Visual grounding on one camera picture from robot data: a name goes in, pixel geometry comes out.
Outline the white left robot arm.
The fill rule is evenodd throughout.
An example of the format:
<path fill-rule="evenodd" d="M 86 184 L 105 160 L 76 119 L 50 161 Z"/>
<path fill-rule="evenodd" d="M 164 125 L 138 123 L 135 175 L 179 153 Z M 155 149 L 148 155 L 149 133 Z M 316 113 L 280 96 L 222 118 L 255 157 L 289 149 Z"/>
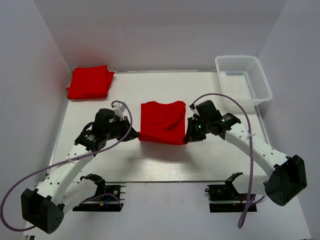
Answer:
<path fill-rule="evenodd" d="M 64 216 L 86 199 L 99 200 L 105 196 L 106 181 L 90 173 L 72 184 L 82 169 L 107 148 L 107 141 L 126 142 L 139 135 L 132 120 L 125 116 L 125 104 L 112 103 L 102 108 L 93 122 L 88 123 L 75 139 L 66 163 L 57 166 L 49 177 L 34 190 L 26 189 L 21 195 L 22 217 L 38 229 L 51 234 L 61 225 Z"/>

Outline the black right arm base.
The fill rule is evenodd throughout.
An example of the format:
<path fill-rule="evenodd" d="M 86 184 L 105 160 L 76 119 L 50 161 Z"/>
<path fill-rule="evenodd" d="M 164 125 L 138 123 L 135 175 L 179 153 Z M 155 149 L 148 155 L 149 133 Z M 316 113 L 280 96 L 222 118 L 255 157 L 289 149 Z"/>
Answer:
<path fill-rule="evenodd" d="M 241 213 L 247 203 L 247 195 L 231 190 L 225 184 L 207 185 L 210 213 Z"/>

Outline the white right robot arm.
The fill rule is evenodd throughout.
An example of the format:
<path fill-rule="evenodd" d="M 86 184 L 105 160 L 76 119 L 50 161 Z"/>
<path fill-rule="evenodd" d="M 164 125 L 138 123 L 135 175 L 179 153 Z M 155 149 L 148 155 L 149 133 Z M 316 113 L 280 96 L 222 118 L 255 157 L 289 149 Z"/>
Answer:
<path fill-rule="evenodd" d="M 275 204 L 285 206 L 307 187 L 305 162 L 300 156 L 290 157 L 260 138 L 249 136 L 239 118 L 232 113 L 222 115 L 211 100 L 191 104 L 190 109 L 193 115 L 187 119 L 185 143 L 203 141 L 207 134 L 218 136 L 252 157 L 265 173 L 253 177 L 250 183 L 249 175 L 236 172 L 223 184 L 210 185 L 205 192 L 211 201 L 238 201 L 251 187 L 251 194 L 267 196 Z"/>

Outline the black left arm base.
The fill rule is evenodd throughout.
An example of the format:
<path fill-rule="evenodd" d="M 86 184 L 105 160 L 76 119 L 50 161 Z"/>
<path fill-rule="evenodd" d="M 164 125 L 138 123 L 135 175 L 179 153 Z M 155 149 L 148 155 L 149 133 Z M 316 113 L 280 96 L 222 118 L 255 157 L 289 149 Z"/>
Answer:
<path fill-rule="evenodd" d="M 125 183 L 106 183 L 104 188 L 90 201 L 82 202 L 72 209 L 73 212 L 120 212 L 126 198 Z"/>

